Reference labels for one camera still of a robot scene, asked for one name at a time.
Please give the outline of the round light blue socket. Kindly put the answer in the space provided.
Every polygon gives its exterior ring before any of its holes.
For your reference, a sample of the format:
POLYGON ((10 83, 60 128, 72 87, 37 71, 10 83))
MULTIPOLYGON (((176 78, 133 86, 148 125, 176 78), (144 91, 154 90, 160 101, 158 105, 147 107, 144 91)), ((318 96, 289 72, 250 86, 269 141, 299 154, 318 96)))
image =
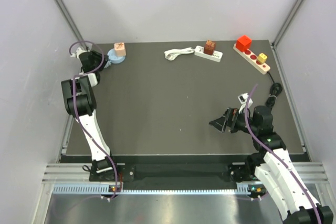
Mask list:
POLYGON ((117 56, 117 54, 116 54, 116 52, 115 52, 114 49, 109 50, 107 55, 108 55, 108 62, 107 62, 107 64, 109 66, 112 65, 112 64, 120 64, 126 58, 126 56, 122 56, 122 57, 117 56))

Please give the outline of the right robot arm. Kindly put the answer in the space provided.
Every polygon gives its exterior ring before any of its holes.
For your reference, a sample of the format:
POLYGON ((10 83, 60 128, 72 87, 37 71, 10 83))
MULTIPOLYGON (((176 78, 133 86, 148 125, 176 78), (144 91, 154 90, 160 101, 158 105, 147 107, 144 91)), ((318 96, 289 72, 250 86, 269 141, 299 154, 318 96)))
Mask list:
POLYGON ((209 122, 220 132, 251 135, 256 153, 247 156, 245 174, 259 180, 271 196, 283 223, 332 223, 333 212, 312 195, 295 169, 282 138, 274 131, 271 109, 259 105, 252 112, 228 108, 209 122))

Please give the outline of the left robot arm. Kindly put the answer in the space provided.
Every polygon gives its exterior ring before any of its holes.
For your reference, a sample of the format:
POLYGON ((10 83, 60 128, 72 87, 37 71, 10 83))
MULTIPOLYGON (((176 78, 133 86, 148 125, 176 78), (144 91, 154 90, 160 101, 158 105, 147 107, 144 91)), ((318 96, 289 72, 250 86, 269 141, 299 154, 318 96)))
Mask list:
POLYGON ((109 160, 111 152, 98 125, 97 102, 93 92, 93 87, 100 83, 100 71, 104 69, 108 57, 81 47, 71 56, 80 60, 82 68, 78 77, 61 82, 65 109, 80 125, 89 144, 91 172, 102 174, 107 180, 114 180, 119 174, 119 168, 109 160))

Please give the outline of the brown cube plug adapter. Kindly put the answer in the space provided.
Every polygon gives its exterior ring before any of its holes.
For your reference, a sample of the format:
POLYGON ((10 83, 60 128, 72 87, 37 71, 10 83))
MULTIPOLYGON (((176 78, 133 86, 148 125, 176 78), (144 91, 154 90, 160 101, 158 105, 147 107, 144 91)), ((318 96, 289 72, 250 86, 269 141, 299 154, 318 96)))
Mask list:
POLYGON ((216 48, 216 42, 212 40, 207 40, 203 52, 207 55, 213 55, 215 48, 216 48))

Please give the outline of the pink cube plug adapter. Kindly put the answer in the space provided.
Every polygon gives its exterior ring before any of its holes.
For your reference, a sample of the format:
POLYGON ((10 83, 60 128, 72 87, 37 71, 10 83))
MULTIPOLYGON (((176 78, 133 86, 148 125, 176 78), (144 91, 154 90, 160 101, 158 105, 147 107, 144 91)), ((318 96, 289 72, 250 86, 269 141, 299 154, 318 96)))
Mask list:
POLYGON ((124 57, 127 54, 125 44, 123 42, 114 43, 114 50, 115 50, 115 55, 117 57, 124 57))

